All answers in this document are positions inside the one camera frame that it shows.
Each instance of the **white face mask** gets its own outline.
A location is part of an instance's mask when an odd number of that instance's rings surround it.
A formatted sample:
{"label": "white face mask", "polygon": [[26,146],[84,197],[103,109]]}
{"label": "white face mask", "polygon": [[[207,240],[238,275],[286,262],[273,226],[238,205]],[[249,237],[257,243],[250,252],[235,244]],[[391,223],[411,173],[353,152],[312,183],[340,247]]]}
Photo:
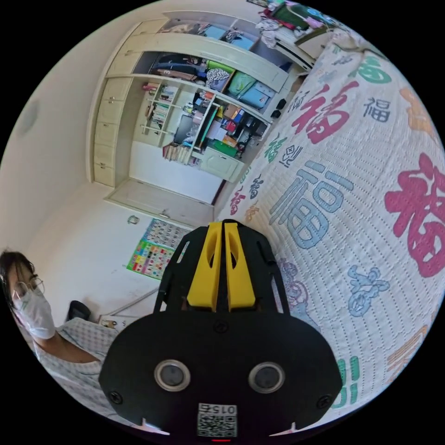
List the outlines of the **white face mask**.
{"label": "white face mask", "polygon": [[32,337],[48,340],[56,334],[51,306],[38,290],[29,291],[14,301],[18,317]]}

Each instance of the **person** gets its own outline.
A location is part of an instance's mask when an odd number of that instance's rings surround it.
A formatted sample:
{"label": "person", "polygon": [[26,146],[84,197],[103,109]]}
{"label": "person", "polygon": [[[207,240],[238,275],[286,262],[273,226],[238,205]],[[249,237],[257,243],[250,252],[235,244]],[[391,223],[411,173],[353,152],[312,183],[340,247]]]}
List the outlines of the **person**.
{"label": "person", "polygon": [[2,291],[17,324],[31,336],[34,354],[45,370],[75,400],[121,424],[150,432],[119,416],[98,381],[108,349],[118,332],[74,318],[56,328],[43,281],[34,265],[20,252],[0,254]]}

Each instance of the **drawer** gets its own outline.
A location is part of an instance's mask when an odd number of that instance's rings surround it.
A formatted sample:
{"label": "drawer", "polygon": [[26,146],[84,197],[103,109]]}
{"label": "drawer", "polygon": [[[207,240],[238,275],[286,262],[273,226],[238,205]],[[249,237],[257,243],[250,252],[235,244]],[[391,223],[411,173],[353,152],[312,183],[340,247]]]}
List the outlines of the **drawer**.
{"label": "drawer", "polygon": [[97,113],[97,121],[107,124],[119,124],[122,110],[125,102],[120,101],[102,101]]}
{"label": "drawer", "polygon": [[132,36],[138,36],[140,34],[155,34],[157,33],[169,19],[154,19],[142,22],[133,32]]}
{"label": "drawer", "polygon": [[103,100],[124,101],[133,80],[128,77],[122,79],[108,79],[102,94]]}
{"label": "drawer", "polygon": [[114,167],[115,148],[108,145],[94,144],[94,163],[104,167]]}
{"label": "drawer", "polygon": [[114,169],[94,164],[94,180],[101,184],[114,187]]}
{"label": "drawer", "polygon": [[237,170],[240,161],[220,153],[212,148],[206,148],[201,162],[201,170],[230,181]]}
{"label": "drawer", "polygon": [[94,136],[95,144],[107,145],[115,147],[117,142],[118,126],[114,124],[107,124],[105,122],[96,122],[96,133]]}
{"label": "drawer", "polygon": [[113,63],[111,63],[107,76],[127,76],[132,74],[140,56],[140,53],[118,54],[114,58]]}
{"label": "drawer", "polygon": [[280,91],[288,77],[288,73],[278,66],[252,52],[203,36],[175,33],[134,36],[127,39],[125,45],[125,51],[133,51],[130,54],[142,51],[176,52],[221,62],[251,75],[274,91]]}

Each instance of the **qr code label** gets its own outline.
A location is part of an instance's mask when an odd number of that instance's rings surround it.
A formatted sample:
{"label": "qr code label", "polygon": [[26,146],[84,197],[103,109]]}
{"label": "qr code label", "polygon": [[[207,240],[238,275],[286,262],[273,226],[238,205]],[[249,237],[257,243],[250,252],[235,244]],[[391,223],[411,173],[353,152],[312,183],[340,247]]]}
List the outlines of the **qr code label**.
{"label": "qr code label", "polygon": [[236,437],[236,415],[236,405],[200,403],[198,406],[198,436]]}

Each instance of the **black hair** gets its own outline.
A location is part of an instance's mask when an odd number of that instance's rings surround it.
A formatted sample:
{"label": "black hair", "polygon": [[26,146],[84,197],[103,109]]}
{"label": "black hair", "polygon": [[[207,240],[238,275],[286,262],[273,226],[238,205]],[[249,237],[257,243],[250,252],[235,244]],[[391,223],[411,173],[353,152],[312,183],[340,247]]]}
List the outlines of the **black hair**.
{"label": "black hair", "polygon": [[34,265],[21,253],[21,252],[10,252],[4,250],[0,254],[0,280],[3,295],[6,298],[9,308],[14,313],[13,296],[9,290],[8,275],[13,267],[16,268],[18,273],[20,265],[25,266],[33,275],[35,274]]}

